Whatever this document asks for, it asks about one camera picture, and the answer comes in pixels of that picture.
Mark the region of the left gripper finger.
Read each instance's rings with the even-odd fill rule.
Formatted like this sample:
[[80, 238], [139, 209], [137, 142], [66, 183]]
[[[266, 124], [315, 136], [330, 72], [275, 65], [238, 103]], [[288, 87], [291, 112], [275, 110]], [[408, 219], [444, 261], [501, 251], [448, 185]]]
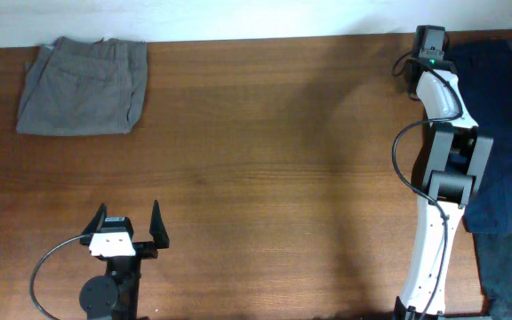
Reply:
[[101, 224], [107, 218], [107, 206], [105, 204], [101, 204], [98, 211], [88, 223], [88, 225], [84, 228], [81, 233], [82, 236], [90, 235], [95, 233], [97, 230], [101, 228]]
[[155, 200], [153, 203], [149, 234], [152, 235], [157, 249], [169, 248], [170, 238], [163, 223], [160, 205], [157, 200]]

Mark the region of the navy blue shorts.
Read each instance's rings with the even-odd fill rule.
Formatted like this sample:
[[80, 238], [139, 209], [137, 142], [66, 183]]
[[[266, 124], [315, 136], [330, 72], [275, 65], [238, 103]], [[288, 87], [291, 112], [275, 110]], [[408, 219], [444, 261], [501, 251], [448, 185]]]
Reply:
[[492, 151], [465, 224], [471, 233], [512, 234], [512, 43], [482, 40], [458, 44], [445, 58], [454, 62], [459, 89]]

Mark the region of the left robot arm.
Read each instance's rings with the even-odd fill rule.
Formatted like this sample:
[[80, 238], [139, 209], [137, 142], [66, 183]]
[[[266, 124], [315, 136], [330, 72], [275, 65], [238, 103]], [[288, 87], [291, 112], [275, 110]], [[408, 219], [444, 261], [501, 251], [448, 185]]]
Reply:
[[91, 256], [106, 263], [102, 276], [88, 280], [79, 293], [79, 304], [88, 319], [135, 319], [141, 279], [141, 262], [155, 260], [170, 246], [160, 205], [153, 203], [150, 241], [134, 242], [127, 217], [109, 217], [102, 204], [82, 232], [80, 244]]

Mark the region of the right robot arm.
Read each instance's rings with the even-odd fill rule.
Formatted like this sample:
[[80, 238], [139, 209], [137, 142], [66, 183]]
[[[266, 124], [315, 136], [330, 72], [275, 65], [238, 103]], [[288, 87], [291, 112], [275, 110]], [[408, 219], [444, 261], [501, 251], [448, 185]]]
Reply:
[[456, 230], [481, 185], [493, 139], [483, 135], [458, 87], [454, 63], [444, 56], [443, 27], [420, 25], [400, 62], [411, 99], [425, 109], [423, 144], [410, 179], [418, 220], [408, 276], [396, 297], [395, 319], [443, 319], [445, 283]]

